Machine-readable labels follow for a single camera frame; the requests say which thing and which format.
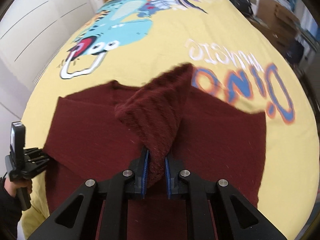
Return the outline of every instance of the black sleeve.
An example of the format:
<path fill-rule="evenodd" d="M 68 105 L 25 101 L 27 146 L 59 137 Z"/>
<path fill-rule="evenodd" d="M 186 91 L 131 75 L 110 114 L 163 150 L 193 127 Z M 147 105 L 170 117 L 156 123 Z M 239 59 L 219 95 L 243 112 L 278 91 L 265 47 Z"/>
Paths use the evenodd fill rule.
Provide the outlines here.
<path fill-rule="evenodd" d="M 5 179 L 0 178 L 0 216 L 4 225 L 17 238 L 17 226 L 22 216 L 20 201 L 4 189 Z"/>

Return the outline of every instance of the silver screw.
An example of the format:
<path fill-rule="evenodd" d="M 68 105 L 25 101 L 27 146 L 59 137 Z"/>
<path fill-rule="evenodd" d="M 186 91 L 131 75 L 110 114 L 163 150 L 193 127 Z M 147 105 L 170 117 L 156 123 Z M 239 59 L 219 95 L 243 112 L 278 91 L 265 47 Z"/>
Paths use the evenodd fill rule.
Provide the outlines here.
<path fill-rule="evenodd" d="M 125 170 L 124 172 L 122 172 L 122 175 L 125 177 L 129 177 L 133 174 L 132 170 Z"/>
<path fill-rule="evenodd" d="M 219 180 L 219 185 L 220 185 L 221 187 L 228 186 L 228 181 L 225 180 L 225 179 L 220 179 L 220 180 Z"/>
<path fill-rule="evenodd" d="M 190 171 L 188 170 L 180 171 L 180 175 L 183 177 L 188 177 L 190 175 Z"/>
<path fill-rule="evenodd" d="M 95 184 L 95 181 L 93 179 L 88 179 L 86 182 L 85 182 L 85 185 L 88 186 L 88 187 L 91 187 Z"/>

